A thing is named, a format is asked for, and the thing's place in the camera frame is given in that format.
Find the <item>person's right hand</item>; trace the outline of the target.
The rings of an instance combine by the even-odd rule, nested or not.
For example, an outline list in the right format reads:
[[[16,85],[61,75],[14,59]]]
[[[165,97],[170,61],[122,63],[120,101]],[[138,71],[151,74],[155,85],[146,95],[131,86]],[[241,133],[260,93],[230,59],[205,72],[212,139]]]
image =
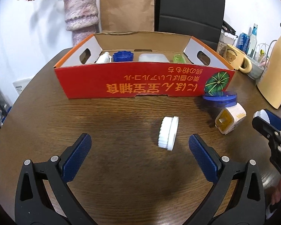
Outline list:
[[[280,201],[281,201],[281,179],[279,180],[279,183],[271,196],[271,205],[275,205]]]

